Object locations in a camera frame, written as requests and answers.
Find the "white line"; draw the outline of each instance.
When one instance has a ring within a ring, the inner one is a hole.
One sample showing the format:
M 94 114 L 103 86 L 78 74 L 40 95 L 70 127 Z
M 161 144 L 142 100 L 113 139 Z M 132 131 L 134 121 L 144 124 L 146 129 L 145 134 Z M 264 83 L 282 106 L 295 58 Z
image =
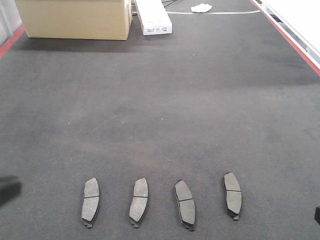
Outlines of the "white line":
M 212 11 L 212 12 L 203 12 L 203 13 L 196 13 L 190 11 L 167 11 L 168 14 L 178 14 L 178 15 L 245 15 L 245 14 L 256 14 L 260 13 L 260 10 L 255 11 Z

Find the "brake pad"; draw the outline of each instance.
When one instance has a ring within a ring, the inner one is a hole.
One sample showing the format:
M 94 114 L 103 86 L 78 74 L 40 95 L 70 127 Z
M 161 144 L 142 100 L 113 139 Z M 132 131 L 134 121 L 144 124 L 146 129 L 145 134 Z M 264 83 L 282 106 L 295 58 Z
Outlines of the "brake pad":
M 181 223 L 190 231 L 194 231 L 196 207 L 191 191 L 186 183 L 181 179 L 175 184 L 174 190 L 175 197 L 178 202 Z
M 16 176 L 0 177 L 0 206 L 18 196 L 21 192 L 21 185 Z
M 82 205 L 82 222 L 87 228 L 92 228 L 100 208 L 100 189 L 96 178 L 85 183 Z
M 316 220 L 316 222 L 320 224 L 320 206 L 317 206 L 315 208 L 314 220 Z
M 239 220 L 239 213 L 242 204 L 242 194 L 238 180 L 232 172 L 227 172 L 224 175 L 223 187 L 225 190 L 226 212 L 234 220 Z
M 129 218 L 134 228 L 139 228 L 149 202 L 149 189 L 147 180 L 141 178 L 135 181 L 133 198 L 130 206 Z

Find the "gray carpet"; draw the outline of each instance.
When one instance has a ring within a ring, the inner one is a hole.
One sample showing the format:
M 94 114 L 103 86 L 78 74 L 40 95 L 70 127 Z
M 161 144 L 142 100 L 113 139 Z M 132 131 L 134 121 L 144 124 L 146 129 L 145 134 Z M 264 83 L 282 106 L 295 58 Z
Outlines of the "gray carpet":
M 143 36 L 134 17 L 127 41 L 24 34 L 0 60 L 0 173 L 23 182 L 1 208 L 1 240 L 319 239 L 319 76 L 262 13 L 170 18 L 173 34 Z M 243 194 L 239 221 L 225 209 L 228 171 Z M 102 199 L 87 229 L 92 177 Z M 149 205 L 134 229 L 142 177 Z M 179 220 L 178 179 L 194 197 L 195 232 Z

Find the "brake pad chamfer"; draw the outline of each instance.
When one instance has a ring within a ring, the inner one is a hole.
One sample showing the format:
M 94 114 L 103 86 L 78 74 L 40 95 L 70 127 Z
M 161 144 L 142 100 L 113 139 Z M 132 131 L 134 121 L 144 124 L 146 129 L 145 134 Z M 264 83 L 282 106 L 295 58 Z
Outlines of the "brake pad chamfer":
M 183 226 L 190 231 L 195 230 L 196 207 L 194 198 L 188 186 L 183 180 L 179 180 L 175 186 L 175 197 L 178 203 L 180 220 Z
M 85 183 L 81 218 L 87 228 L 92 228 L 100 208 L 100 189 L 96 178 Z
M 227 172 L 224 175 L 223 187 L 225 190 L 226 212 L 233 220 L 237 221 L 241 210 L 242 193 L 238 180 L 232 172 Z
M 145 178 L 135 181 L 129 218 L 134 228 L 139 228 L 149 203 L 149 189 Z

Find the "white wall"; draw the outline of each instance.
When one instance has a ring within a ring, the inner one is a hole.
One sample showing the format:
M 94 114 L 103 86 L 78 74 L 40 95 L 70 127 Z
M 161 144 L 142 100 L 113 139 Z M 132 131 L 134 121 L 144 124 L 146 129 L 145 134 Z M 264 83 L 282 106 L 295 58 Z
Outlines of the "white wall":
M 0 46 L 21 26 L 15 0 L 0 0 Z

